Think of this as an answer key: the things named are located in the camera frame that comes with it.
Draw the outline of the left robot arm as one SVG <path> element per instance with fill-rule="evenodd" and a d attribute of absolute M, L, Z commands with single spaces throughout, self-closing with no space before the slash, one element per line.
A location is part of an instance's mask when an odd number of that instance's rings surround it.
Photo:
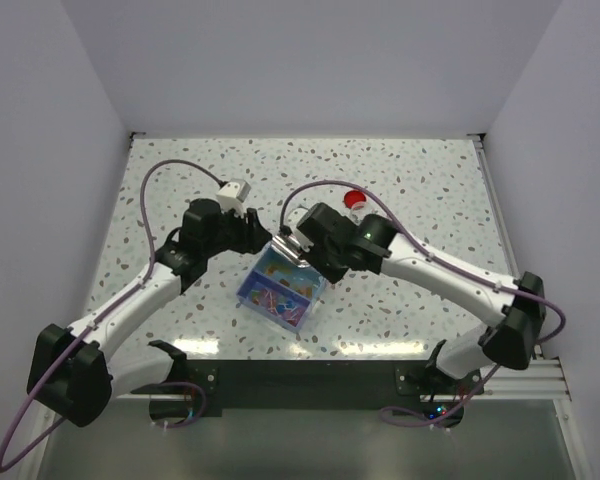
<path fill-rule="evenodd" d="M 210 259 L 257 254 L 271 238 L 254 208 L 239 215 L 211 199 L 192 201 L 134 282 L 70 326 L 38 335 L 28 395 L 78 427 L 92 423 L 120 383 L 108 363 L 126 339 L 200 279 Z"/>

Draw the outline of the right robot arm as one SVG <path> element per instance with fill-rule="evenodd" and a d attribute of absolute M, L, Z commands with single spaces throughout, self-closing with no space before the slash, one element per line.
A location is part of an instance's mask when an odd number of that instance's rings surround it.
<path fill-rule="evenodd" d="M 440 341 L 425 369 L 428 386 L 449 392 L 469 373 L 489 364 L 525 370 L 544 322 L 533 301 L 542 282 L 481 270 L 419 240 L 409 240 L 396 223 L 378 214 L 354 222 L 324 203 L 298 208 L 287 217 L 300 244 L 300 257 L 330 283 L 348 271 L 405 280 L 460 306 L 481 322 L 465 334 Z"/>

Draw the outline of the purple candy bin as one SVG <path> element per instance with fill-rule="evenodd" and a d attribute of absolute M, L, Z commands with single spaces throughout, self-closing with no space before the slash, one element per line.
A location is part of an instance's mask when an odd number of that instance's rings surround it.
<path fill-rule="evenodd" d="M 298 333 L 314 305 L 318 288 L 305 280 L 275 278 L 251 272 L 237 291 L 237 297 L 276 325 Z"/>

